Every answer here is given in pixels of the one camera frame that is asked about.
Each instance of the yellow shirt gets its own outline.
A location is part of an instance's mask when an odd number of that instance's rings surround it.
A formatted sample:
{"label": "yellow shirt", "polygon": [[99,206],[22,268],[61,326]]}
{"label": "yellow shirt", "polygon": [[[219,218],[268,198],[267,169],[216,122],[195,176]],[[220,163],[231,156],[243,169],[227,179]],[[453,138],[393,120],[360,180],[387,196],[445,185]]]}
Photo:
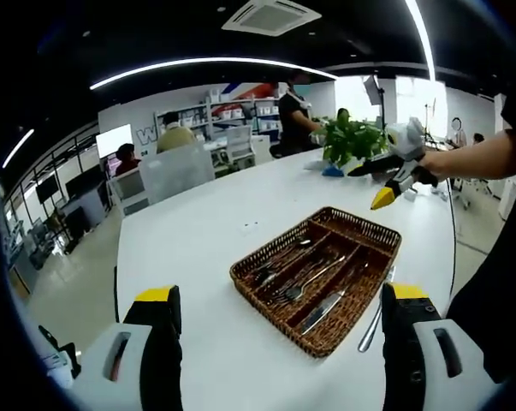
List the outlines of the yellow shirt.
{"label": "yellow shirt", "polygon": [[157,154],[196,142],[197,139],[189,128],[177,125],[170,127],[169,124],[167,130],[157,141]]}

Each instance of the black shirt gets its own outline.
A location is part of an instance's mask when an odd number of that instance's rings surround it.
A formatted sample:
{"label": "black shirt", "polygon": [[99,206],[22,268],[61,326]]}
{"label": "black shirt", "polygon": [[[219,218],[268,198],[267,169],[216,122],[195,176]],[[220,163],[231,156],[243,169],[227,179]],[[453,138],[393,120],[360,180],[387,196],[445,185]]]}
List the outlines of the black shirt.
{"label": "black shirt", "polygon": [[309,113],[306,109],[301,108],[300,102],[289,94],[284,94],[278,103],[278,111],[281,116],[282,124],[282,144],[289,147],[298,147],[305,150],[311,143],[309,130],[297,123],[292,118],[292,113],[301,111],[303,115],[309,118]]}
{"label": "black shirt", "polygon": [[[501,113],[516,133],[516,93]],[[516,374],[516,200],[497,242],[448,310],[482,349],[484,368],[500,382]]]}

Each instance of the air conditioning vent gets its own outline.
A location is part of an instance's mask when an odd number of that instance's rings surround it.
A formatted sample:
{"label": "air conditioning vent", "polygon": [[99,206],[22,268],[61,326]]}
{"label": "air conditioning vent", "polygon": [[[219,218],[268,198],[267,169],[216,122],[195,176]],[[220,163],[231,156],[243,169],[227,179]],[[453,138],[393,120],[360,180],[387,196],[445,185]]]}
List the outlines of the air conditioning vent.
{"label": "air conditioning vent", "polygon": [[223,25],[223,30],[280,36],[321,15],[289,0],[251,0]]}

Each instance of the ceiling light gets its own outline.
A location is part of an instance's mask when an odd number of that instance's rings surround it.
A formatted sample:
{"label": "ceiling light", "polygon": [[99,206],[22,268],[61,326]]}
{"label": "ceiling light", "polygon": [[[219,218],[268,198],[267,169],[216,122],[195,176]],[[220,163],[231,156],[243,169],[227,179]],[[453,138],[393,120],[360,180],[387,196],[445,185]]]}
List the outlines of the ceiling light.
{"label": "ceiling light", "polygon": [[7,156],[7,159],[4,160],[4,163],[3,163],[3,168],[5,168],[7,166],[7,164],[10,162],[10,160],[12,159],[12,157],[16,154],[16,152],[18,150],[20,150],[20,147],[22,147],[22,145],[26,142],[27,139],[29,139],[29,136],[33,134],[35,130],[32,128],[31,130],[29,130],[26,135],[24,135],[20,141],[18,141],[18,144],[15,146],[15,148],[12,149],[12,152],[10,152],[10,154]]}
{"label": "ceiling light", "polygon": [[308,68],[303,66],[298,66],[297,64],[292,63],[284,63],[284,62],[276,62],[274,60],[264,60],[261,58],[246,58],[246,57],[202,57],[202,58],[187,58],[185,60],[174,60],[172,62],[165,62],[159,64],[152,64],[151,66],[145,66],[136,68],[134,70],[126,71],[124,73],[120,73],[110,77],[109,79],[105,79],[99,81],[96,84],[90,86],[91,90],[96,90],[101,86],[105,86],[106,84],[110,84],[113,81],[117,81],[123,79],[124,77],[128,77],[129,75],[134,75],[138,73],[143,73],[145,71],[155,70],[155,69],[164,69],[167,67],[181,66],[183,64],[196,64],[196,63],[254,63],[254,64],[265,64],[269,66],[278,66],[285,67],[287,69],[300,69],[306,71],[307,73],[318,74],[324,77],[328,77],[333,80],[337,80],[339,77],[337,75],[333,75],[330,73],[326,73],[325,71],[315,70],[314,68]]}
{"label": "ceiling light", "polygon": [[425,28],[423,16],[419,11],[419,7],[416,0],[406,0],[406,5],[408,6],[410,13],[412,14],[415,26],[418,28],[419,39],[421,40],[421,45],[423,46],[423,51],[425,53],[425,60],[427,61],[427,67],[429,69],[429,78],[431,81],[436,81],[435,63],[432,58],[432,49],[430,48],[429,34],[427,34],[427,29]]}

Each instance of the floor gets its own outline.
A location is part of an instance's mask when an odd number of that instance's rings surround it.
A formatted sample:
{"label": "floor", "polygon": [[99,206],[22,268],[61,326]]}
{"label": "floor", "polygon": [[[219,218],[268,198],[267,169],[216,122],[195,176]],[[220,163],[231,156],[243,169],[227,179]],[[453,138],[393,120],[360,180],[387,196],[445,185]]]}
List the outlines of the floor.
{"label": "floor", "polygon": [[455,279],[453,295],[456,295],[483,263],[501,233],[504,221],[497,212],[499,200],[481,188],[465,186],[470,201],[467,210],[454,202],[455,217]]}
{"label": "floor", "polygon": [[[456,262],[454,295],[476,272],[501,232],[499,201],[474,189],[465,210],[454,203]],[[121,215],[110,212],[106,220],[87,234],[69,256],[50,256],[40,271],[28,302],[33,318],[47,328],[60,344],[74,342],[85,351],[99,333],[115,322],[113,267],[121,230]]]}
{"label": "floor", "polygon": [[39,271],[27,308],[60,345],[73,342],[84,351],[115,322],[113,268],[121,221],[113,208],[70,255],[53,253]]}

